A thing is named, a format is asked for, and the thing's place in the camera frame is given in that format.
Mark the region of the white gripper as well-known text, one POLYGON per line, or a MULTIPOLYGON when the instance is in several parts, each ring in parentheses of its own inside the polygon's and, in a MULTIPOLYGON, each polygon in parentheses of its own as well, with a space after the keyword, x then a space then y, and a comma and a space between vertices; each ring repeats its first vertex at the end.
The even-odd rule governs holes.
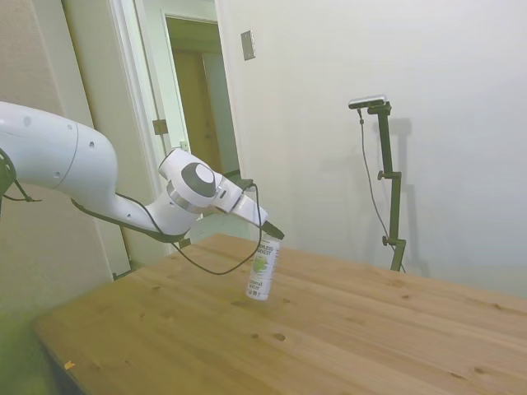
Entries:
POLYGON ((237 203, 231 209, 231 214, 252 225, 262 226, 262 231, 274 239, 284 239, 285 237, 281 230, 267 221, 268 213, 255 200, 245 194, 240 195, 237 203))

